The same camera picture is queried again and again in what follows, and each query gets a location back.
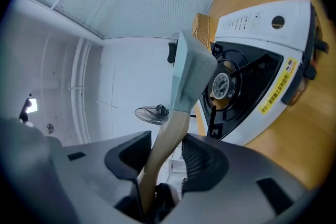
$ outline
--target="wooden stick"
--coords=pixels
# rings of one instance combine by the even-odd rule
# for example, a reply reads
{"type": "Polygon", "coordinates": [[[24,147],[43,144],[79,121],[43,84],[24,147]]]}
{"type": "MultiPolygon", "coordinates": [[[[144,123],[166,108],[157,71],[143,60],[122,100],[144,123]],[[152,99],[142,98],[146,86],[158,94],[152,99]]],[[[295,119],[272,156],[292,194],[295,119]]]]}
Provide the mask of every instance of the wooden stick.
{"type": "Polygon", "coordinates": [[[138,176],[140,198],[145,213],[153,203],[160,168],[187,134],[189,120],[190,113],[173,110],[169,120],[160,127],[146,165],[138,176]]]}

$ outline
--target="white wall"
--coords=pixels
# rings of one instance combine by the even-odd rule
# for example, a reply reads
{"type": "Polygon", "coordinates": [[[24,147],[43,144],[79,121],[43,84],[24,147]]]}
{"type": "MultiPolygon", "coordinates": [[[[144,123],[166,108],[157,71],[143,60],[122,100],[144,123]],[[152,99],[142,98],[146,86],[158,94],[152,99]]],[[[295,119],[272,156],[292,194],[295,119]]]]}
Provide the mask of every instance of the white wall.
{"type": "Polygon", "coordinates": [[[47,134],[46,124],[53,124],[55,131],[52,136],[60,139],[63,145],[78,144],[71,115],[70,92],[67,90],[78,38],[14,11],[3,23],[1,38],[15,59],[24,66],[31,82],[29,86],[22,85],[27,91],[27,98],[37,99],[38,111],[29,113],[28,120],[44,134],[47,134]]]}
{"type": "MultiPolygon", "coordinates": [[[[89,131],[92,141],[146,130],[152,131],[152,140],[155,140],[160,127],[139,120],[134,111],[141,106],[158,104],[169,107],[173,65],[167,62],[168,42],[160,38],[117,38],[111,39],[102,52],[90,52],[91,63],[96,62],[100,54],[101,60],[90,82],[98,86],[88,95],[86,91],[86,98],[90,99],[86,102],[105,103],[96,104],[90,117],[86,112],[89,129],[97,130],[89,131]]],[[[189,131],[197,133],[194,118],[189,131]]]]}

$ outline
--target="yellow warning label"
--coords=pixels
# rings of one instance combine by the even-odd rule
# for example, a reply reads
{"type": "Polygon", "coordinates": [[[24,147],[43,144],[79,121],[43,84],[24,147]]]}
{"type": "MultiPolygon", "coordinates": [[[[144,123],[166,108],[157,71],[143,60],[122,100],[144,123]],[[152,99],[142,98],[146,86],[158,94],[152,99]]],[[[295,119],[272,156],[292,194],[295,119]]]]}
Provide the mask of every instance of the yellow warning label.
{"type": "Polygon", "coordinates": [[[265,115],[270,110],[270,108],[278,100],[282,92],[284,92],[287,84],[289,83],[290,78],[293,75],[295,66],[297,64],[298,64],[297,60],[293,58],[288,58],[286,67],[283,69],[277,83],[275,84],[271,92],[268,94],[266,100],[259,107],[259,110],[263,115],[265,115]]]}

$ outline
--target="light fixture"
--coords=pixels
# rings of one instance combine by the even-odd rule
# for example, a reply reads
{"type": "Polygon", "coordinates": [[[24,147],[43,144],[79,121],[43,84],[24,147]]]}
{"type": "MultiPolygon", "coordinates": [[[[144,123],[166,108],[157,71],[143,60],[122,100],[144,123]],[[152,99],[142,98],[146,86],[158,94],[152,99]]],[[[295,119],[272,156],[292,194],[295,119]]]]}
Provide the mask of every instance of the light fixture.
{"type": "Polygon", "coordinates": [[[27,108],[27,113],[37,111],[37,102],[36,102],[36,99],[35,98],[31,98],[29,100],[31,102],[31,106],[29,108],[27,108]]]}

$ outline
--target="white pipe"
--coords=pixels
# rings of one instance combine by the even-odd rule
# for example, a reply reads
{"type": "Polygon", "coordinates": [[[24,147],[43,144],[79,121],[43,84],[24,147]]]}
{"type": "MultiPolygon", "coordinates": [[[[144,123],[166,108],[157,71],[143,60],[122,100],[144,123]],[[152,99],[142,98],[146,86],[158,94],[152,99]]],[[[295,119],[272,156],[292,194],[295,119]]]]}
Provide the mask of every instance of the white pipe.
{"type": "MultiPolygon", "coordinates": [[[[84,38],[79,38],[78,40],[78,44],[77,44],[77,48],[76,48],[76,53],[75,53],[75,57],[74,57],[74,63],[72,65],[72,74],[71,74],[71,87],[75,87],[76,86],[76,75],[77,75],[77,67],[78,67],[78,61],[79,61],[79,55],[80,52],[82,50],[82,46],[83,46],[83,41],[84,38]]],[[[79,127],[79,123],[78,123],[78,117],[77,117],[77,106],[76,106],[76,91],[71,91],[71,108],[72,108],[72,116],[73,116],[73,122],[75,124],[75,130],[76,130],[76,135],[78,138],[78,142],[79,144],[83,144],[86,143],[85,141],[85,136],[82,136],[80,133],[80,127],[79,127]]]]}
{"type": "MultiPolygon", "coordinates": [[[[81,52],[81,57],[79,60],[79,71],[78,71],[78,86],[82,87],[82,83],[83,83],[83,71],[84,71],[84,62],[85,62],[85,57],[86,57],[86,53],[88,51],[88,47],[89,47],[89,43],[90,41],[86,40],[83,50],[81,52]]],[[[77,117],[79,118],[79,123],[80,123],[80,128],[81,128],[81,135],[84,137],[84,141],[86,143],[89,142],[87,134],[86,134],[86,130],[84,127],[84,118],[83,118],[83,107],[82,107],[82,92],[83,89],[80,89],[78,92],[78,97],[77,97],[77,104],[78,104],[78,110],[77,110],[77,117]]]]}
{"type": "Polygon", "coordinates": [[[46,124],[48,123],[48,119],[47,119],[47,113],[46,113],[46,108],[44,106],[44,99],[43,99],[43,66],[44,66],[44,59],[46,56],[46,51],[47,51],[47,47],[48,47],[48,43],[49,43],[49,38],[50,38],[50,33],[47,36],[46,42],[44,44],[44,49],[43,49],[43,54],[42,54],[42,62],[41,62],[41,101],[42,101],[42,108],[43,108],[43,112],[44,112],[44,117],[46,119],[46,124]]]}
{"type": "Polygon", "coordinates": [[[113,89],[114,89],[114,76],[116,75],[116,67],[117,65],[114,66],[114,71],[113,71],[113,79],[112,79],[112,93],[111,93],[111,127],[112,127],[112,137],[114,137],[114,131],[113,131],[113,89]]]}
{"type": "MultiPolygon", "coordinates": [[[[82,85],[83,85],[84,89],[85,89],[84,85],[85,85],[86,66],[87,66],[87,63],[88,63],[90,49],[91,49],[91,42],[89,44],[89,48],[87,50],[87,53],[86,53],[86,56],[85,56],[85,61],[84,61],[83,81],[82,81],[82,85]]],[[[83,119],[84,119],[84,128],[85,128],[85,133],[87,135],[88,141],[89,141],[89,143],[91,143],[91,137],[90,137],[90,133],[89,133],[88,123],[87,123],[87,120],[86,120],[85,91],[84,91],[84,89],[82,90],[82,95],[81,95],[82,96],[82,105],[83,105],[82,112],[83,112],[83,119]]]]}
{"type": "MultiPolygon", "coordinates": [[[[82,50],[82,53],[81,53],[81,57],[80,57],[80,65],[79,65],[79,72],[78,72],[78,85],[79,87],[83,87],[83,77],[85,76],[84,74],[84,69],[85,69],[85,65],[86,65],[86,62],[87,62],[87,59],[88,59],[88,51],[89,51],[89,48],[90,48],[90,44],[91,42],[89,40],[87,40],[85,42],[85,45],[84,45],[84,48],[82,50]]],[[[82,136],[85,137],[85,141],[86,143],[90,143],[90,137],[87,133],[87,130],[86,130],[86,126],[85,126],[85,115],[84,115],[84,112],[83,112],[83,93],[84,93],[84,89],[80,89],[79,93],[78,93],[78,99],[77,99],[77,102],[78,102],[78,113],[79,113],[79,122],[80,122],[80,127],[82,129],[82,136]]]]}

